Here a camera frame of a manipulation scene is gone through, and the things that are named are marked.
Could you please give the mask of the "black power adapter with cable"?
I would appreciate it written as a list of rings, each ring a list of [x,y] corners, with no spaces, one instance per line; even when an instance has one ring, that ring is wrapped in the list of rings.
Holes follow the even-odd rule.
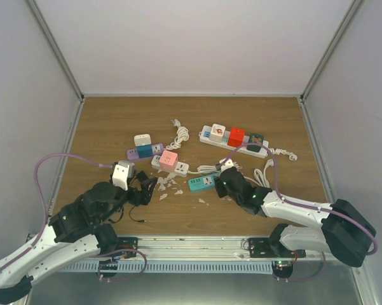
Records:
[[[147,179],[148,179],[148,176],[144,173],[144,171],[141,171],[141,172],[137,173],[136,176],[130,181],[129,187],[134,187],[133,186],[134,182],[141,183],[142,181],[147,180]],[[131,207],[131,209],[129,210],[129,213],[128,213],[129,218],[132,221],[137,222],[137,223],[144,223],[144,222],[146,222],[145,219],[137,220],[137,219],[134,219],[132,217],[132,211],[133,211],[134,208],[137,208],[137,207],[133,206],[132,204],[131,204],[131,206],[132,207]]]

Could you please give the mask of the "pink cube adapter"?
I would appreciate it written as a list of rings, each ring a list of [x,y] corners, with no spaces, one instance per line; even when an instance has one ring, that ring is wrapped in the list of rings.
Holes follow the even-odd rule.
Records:
[[[165,150],[160,157],[160,169],[166,172],[174,172],[178,163],[178,154]]]

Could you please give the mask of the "blue cube adapter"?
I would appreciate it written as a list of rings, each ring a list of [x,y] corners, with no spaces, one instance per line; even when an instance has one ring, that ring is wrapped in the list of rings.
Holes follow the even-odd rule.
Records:
[[[151,144],[137,147],[137,154],[139,158],[148,158],[153,156],[153,148]]]

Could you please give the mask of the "white square charger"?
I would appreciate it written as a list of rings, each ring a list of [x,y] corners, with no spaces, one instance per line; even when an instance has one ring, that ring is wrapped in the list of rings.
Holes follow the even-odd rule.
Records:
[[[133,140],[136,147],[151,145],[151,136],[148,133],[135,135]]]

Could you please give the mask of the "red cube adapter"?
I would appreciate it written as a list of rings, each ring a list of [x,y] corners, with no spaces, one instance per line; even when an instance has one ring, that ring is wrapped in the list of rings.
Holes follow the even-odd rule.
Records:
[[[231,147],[238,147],[242,145],[244,136],[245,136],[245,130],[232,127],[230,129],[227,145]]]

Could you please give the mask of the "long white power strip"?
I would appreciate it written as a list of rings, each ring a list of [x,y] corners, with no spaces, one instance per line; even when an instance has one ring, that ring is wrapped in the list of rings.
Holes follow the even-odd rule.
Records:
[[[223,149],[227,149],[230,151],[235,149],[235,147],[230,146],[228,144],[229,136],[231,134],[230,130],[225,129],[222,132],[222,135],[220,135],[220,136],[216,135],[214,137],[210,136],[211,131],[212,131],[211,126],[204,125],[201,132],[198,134],[200,142],[208,144],[208,145],[220,147]],[[248,149],[248,147],[242,147],[238,150],[238,152],[242,153],[242,154],[249,155],[249,156],[254,156],[257,158],[265,158],[268,156],[267,150],[265,150],[262,147],[256,147],[256,148],[253,148],[253,150]]]

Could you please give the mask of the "white cartoon cube adapter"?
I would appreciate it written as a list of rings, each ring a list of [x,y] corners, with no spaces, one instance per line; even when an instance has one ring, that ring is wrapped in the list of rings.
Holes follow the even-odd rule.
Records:
[[[212,142],[221,143],[223,140],[225,131],[226,131],[225,126],[219,125],[219,124],[213,124],[210,131],[209,140],[211,140]]]

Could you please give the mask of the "dark green cube adapter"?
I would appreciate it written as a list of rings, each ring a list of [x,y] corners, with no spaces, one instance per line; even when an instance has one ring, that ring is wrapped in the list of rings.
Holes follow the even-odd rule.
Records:
[[[259,133],[251,133],[249,135],[248,143],[255,143],[255,144],[263,144],[264,136]],[[255,145],[248,145],[246,147],[248,151],[253,151],[255,153],[259,153],[261,151],[261,146],[255,146]]]

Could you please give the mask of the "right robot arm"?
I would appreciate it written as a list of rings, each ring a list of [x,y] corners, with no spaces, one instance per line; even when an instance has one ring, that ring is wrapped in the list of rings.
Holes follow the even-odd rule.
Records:
[[[284,196],[269,187],[253,186],[234,167],[214,179],[220,198],[230,197],[252,215],[289,221],[270,236],[269,251],[283,257],[290,251],[327,252],[358,268],[376,249],[376,230],[348,201],[317,203]]]

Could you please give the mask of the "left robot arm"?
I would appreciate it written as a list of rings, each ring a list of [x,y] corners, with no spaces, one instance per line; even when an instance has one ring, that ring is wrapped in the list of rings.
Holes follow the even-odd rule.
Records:
[[[122,189],[99,182],[52,216],[43,232],[0,260],[0,304],[11,304],[29,294],[32,287],[64,267],[92,257],[114,262],[124,252],[113,229],[111,216],[123,213],[125,203],[147,205],[157,179],[140,187]]]

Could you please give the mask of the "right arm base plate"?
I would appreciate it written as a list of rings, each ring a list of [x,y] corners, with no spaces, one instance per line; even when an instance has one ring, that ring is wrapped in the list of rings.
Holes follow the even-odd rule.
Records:
[[[271,258],[271,259],[293,259],[296,253],[287,249],[279,241],[269,237],[248,238],[247,245],[251,258]]]

